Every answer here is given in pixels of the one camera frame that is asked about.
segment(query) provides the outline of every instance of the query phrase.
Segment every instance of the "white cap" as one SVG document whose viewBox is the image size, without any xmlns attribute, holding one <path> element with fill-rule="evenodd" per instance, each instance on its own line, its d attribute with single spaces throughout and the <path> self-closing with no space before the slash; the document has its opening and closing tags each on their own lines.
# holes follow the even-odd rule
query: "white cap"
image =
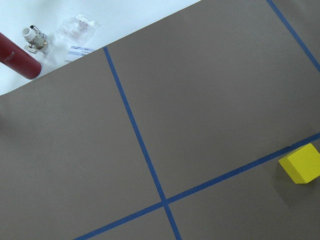
<svg viewBox="0 0 320 240">
<path fill-rule="evenodd" d="M 22 37 L 27 41 L 32 41 L 36 37 L 36 31 L 32 30 L 30 27 L 26 27 L 21 31 Z"/>
</svg>

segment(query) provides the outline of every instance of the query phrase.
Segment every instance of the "yellow block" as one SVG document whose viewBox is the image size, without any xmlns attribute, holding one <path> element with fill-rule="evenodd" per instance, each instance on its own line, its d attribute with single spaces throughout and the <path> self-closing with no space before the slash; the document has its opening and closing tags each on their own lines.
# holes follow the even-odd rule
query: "yellow block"
<svg viewBox="0 0 320 240">
<path fill-rule="evenodd" d="M 307 184 L 320 176 L 320 153 L 311 143 L 292 151 L 279 163 L 295 184 Z"/>
</svg>

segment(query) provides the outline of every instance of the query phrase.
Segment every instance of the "white table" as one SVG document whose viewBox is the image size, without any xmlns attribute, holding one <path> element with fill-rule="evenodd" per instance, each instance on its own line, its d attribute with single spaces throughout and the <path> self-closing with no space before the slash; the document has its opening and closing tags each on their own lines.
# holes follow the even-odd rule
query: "white table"
<svg viewBox="0 0 320 240">
<path fill-rule="evenodd" d="M 196 2 L 199 0 L 6 1 L 0 9 L 0 31 L 21 48 L 27 44 L 21 30 L 30 25 L 54 39 L 50 54 L 30 53 L 42 64 L 40 77 L 66 64 L 69 48 L 75 44 L 57 39 L 56 31 L 64 20 L 78 13 L 88 14 L 100 24 L 85 45 L 97 50 Z M 0 64 L 0 73 L 0 95 L 31 81 L 3 64 Z"/>
</svg>

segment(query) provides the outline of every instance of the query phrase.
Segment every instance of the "clear plastic bag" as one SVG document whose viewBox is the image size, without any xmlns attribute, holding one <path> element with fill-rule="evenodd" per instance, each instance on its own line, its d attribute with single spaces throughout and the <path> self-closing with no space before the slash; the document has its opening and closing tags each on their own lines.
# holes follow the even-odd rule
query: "clear plastic bag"
<svg viewBox="0 0 320 240">
<path fill-rule="evenodd" d="M 98 27 L 97 21 L 79 13 L 76 17 L 63 21 L 57 33 L 82 47 L 95 34 Z"/>
</svg>

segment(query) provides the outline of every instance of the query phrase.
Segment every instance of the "red bottle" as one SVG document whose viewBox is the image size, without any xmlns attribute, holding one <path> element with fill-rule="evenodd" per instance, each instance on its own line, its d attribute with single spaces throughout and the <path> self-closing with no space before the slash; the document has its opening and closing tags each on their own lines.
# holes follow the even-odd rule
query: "red bottle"
<svg viewBox="0 0 320 240">
<path fill-rule="evenodd" d="M 41 72 L 41 64 L 0 32 L 0 62 L 27 79 Z"/>
</svg>

